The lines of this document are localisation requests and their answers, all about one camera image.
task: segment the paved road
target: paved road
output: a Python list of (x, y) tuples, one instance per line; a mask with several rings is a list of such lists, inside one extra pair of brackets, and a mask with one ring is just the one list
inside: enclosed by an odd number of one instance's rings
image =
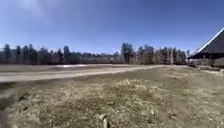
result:
[(154, 66), (134, 66), (134, 67), (105, 67), (95, 69), (82, 69), (73, 71), (43, 71), (43, 72), (19, 72), (19, 73), (0, 73), (0, 82), (17, 82), (17, 81), (34, 81), (34, 80), (46, 80), (46, 79), (60, 79), (71, 78), (87, 75), (99, 75), (108, 73), (120, 73), (126, 71), (149, 69), (162, 67), (161, 65)]

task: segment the forest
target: forest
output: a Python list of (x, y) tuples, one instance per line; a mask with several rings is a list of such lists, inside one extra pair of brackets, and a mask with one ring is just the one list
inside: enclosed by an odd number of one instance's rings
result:
[(123, 43), (120, 52), (90, 53), (74, 52), (68, 46), (57, 51), (36, 49), (32, 44), (11, 48), (5, 44), (0, 51), (0, 64), (56, 65), (56, 64), (186, 64), (190, 52), (172, 47), (155, 49), (144, 45), (134, 50), (130, 43)]

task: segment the distant building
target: distant building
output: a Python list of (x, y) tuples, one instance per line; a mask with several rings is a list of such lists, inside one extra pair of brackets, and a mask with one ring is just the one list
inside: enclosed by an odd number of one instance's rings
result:
[(188, 59), (201, 59), (203, 64), (224, 66), (224, 28)]

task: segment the dry grass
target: dry grass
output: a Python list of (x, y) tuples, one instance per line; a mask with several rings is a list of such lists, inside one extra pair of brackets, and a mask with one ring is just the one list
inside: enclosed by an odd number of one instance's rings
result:
[(224, 127), (223, 78), (193, 69), (20, 84), (4, 109), (18, 128), (101, 128), (102, 114), (114, 128)]

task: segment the building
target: building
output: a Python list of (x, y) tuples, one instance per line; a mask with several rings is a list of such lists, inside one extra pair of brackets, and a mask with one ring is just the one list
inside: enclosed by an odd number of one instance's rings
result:
[(224, 28), (188, 59), (201, 59), (203, 64), (224, 66)]

